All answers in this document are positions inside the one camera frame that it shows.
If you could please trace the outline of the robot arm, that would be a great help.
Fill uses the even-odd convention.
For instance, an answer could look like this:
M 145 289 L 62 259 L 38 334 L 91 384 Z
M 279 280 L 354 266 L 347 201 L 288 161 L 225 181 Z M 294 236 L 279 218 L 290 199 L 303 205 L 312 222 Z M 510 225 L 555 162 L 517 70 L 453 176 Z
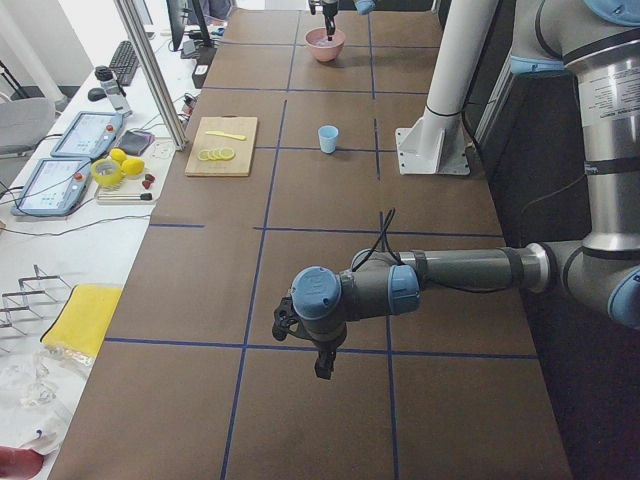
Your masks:
M 489 250 L 392 250 L 385 236 L 335 273 L 299 272 L 274 312 L 273 337 L 311 342 L 318 377 L 332 375 L 352 321 L 416 310 L 438 286 L 470 293 L 560 287 L 629 328 L 639 325 L 639 5 L 520 1 L 514 74 L 576 76 L 591 230 L 579 241 Z
M 309 1 L 309 9 L 312 15 L 316 14 L 317 7 L 322 9 L 327 38 L 332 40 L 336 33 L 335 17 L 339 13 L 339 0 Z M 359 15 L 368 15 L 375 9 L 376 2 L 373 0 L 357 0 L 354 1 L 354 7 Z

